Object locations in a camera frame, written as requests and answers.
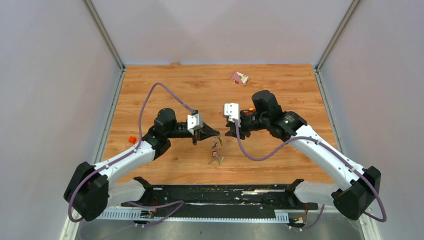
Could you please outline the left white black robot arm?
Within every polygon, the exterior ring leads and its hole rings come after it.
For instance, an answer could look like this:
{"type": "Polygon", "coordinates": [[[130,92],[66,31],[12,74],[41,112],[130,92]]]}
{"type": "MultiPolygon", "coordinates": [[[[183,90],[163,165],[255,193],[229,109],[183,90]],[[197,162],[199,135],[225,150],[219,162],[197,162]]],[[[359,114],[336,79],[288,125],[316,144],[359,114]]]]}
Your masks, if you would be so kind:
{"type": "Polygon", "coordinates": [[[197,110],[193,110],[185,122],[178,122],[173,109],[161,109],[153,126],[134,146],[97,164],[85,161],[77,166],[63,195],[68,202],[69,219],[78,222],[73,218],[73,210],[88,222],[99,217],[105,209],[122,203],[149,206],[153,193],[146,180],[135,177],[124,183],[117,181],[162,156],[171,147],[171,139],[188,138],[196,145],[198,141],[219,135],[218,130],[204,123],[197,110]]]}

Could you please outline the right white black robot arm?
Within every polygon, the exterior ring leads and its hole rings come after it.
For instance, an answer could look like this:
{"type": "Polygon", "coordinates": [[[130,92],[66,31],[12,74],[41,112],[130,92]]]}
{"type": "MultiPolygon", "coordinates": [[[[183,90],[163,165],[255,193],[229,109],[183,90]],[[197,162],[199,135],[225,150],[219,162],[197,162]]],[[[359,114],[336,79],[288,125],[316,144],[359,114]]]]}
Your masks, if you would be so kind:
{"type": "Polygon", "coordinates": [[[254,108],[240,109],[237,103],[223,106],[223,117],[229,128],[226,136],[235,137],[243,154],[253,161],[264,161],[283,147],[290,145],[321,167],[334,183],[316,183],[297,179],[285,195],[286,204],[298,209],[304,203],[335,207],[342,215],[358,220],[361,215],[385,222],[387,213],[379,195],[381,172],[374,166],[368,168],[343,155],[325,141],[294,111],[284,111],[276,96],[261,90],[251,97],[254,108]],[[252,131],[267,130],[282,144],[264,157],[253,157],[244,149],[241,140],[252,131]]]}

